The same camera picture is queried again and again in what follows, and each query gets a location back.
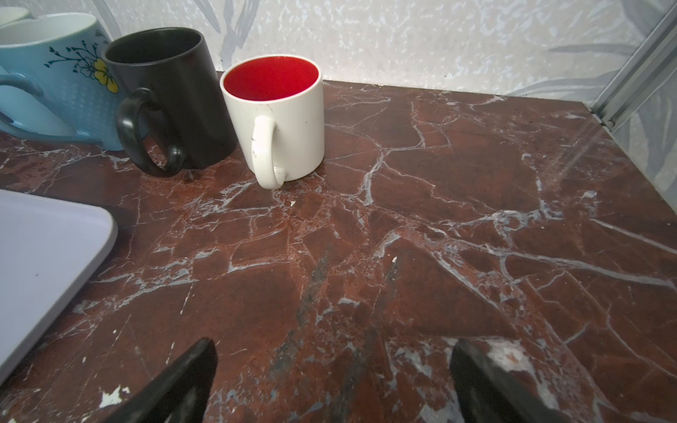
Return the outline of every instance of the yellow flower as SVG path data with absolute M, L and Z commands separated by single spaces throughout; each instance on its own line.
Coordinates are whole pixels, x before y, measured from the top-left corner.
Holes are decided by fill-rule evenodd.
M 94 68 L 96 69 L 94 77 L 99 80 L 99 84 L 105 85 L 111 93 L 117 93 L 120 90 L 112 75 L 108 73 L 108 67 L 103 60 L 97 59 L 94 62 Z

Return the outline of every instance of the brown marble surface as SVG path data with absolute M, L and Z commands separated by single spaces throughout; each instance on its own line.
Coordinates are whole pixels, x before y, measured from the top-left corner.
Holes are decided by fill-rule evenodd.
M 202 336 L 207 422 L 461 421 L 460 337 L 572 421 L 677 422 L 677 218 L 583 105 L 325 93 L 325 161 L 275 192 L 239 150 L 156 179 L 0 137 L 1 187 L 120 227 L 0 422 L 101 421 Z

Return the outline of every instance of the blue mug handle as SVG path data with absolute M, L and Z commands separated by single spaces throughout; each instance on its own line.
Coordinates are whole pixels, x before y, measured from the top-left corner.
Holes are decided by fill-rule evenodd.
M 0 75 L 0 85 L 9 85 L 16 87 L 31 94 L 33 97 L 42 97 L 44 95 L 42 88 L 30 79 L 21 74 Z M 94 142 L 101 144 L 101 141 L 92 137 L 90 134 L 77 131 L 75 135 L 44 135 L 37 132 L 25 131 L 15 127 L 11 123 L 0 118 L 0 131 L 6 132 L 13 137 L 25 138 L 33 141 L 44 142 Z

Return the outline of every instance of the flower print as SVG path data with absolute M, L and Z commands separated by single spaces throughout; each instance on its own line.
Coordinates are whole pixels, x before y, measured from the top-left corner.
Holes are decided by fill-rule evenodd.
M 108 67 L 103 60 L 97 59 L 94 62 L 94 77 L 99 80 L 99 84 L 105 85 L 111 93 L 119 91 L 118 84 L 113 79 L 113 76 L 108 72 Z
M 100 31 L 96 32 L 97 37 L 103 37 Z M 91 47 L 87 46 L 85 40 L 81 41 L 82 47 L 66 47 L 66 55 L 56 51 L 53 47 L 49 48 L 49 52 L 53 53 L 58 59 L 50 60 L 45 63 L 46 67 L 51 67 L 57 62 L 75 62 L 73 65 L 73 73 L 79 73 L 89 79 L 99 81 L 99 84 L 106 87 L 111 93 L 120 91 L 120 87 L 113 76 L 108 72 L 106 63 L 99 57 L 97 52 L 98 43 L 94 43 Z M 108 40 L 103 40 L 104 44 L 108 44 Z

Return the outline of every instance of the mug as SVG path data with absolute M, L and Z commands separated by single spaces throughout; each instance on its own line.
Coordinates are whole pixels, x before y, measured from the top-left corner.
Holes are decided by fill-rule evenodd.
M 121 150 L 114 114 L 125 94 L 101 59 L 108 37 L 95 16 L 67 13 L 0 28 L 0 85 L 24 90 L 74 131 L 50 135 L 0 119 L 0 131 L 46 142 L 97 143 Z
M 118 136 L 130 159 L 149 175 L 203 169 L 237 147 L 204 36 L 189 28 L 157 28 L 113 41 L 104 61 L 131 93 L 118 108 Z M 139 134 L 139 113 L 167 157 L 159 167 Z
M 33 19 L 24 7 L 0 7 L 0 26 L 11 24 L 22 19 Z M 0 75 L 7 71 L 0 66 Z M 75 130 L 66 125 L 48 108 L 38 102 L 31 94 L 14 87 L 0 87 L 0 119 L 14 126 L 29 131 L 48 135 L 73 135 Z
M 322 71 L 295 55 L 262 55 L 221 75 L 247 166 L 267 190 L 314 171 L 324 157 Z

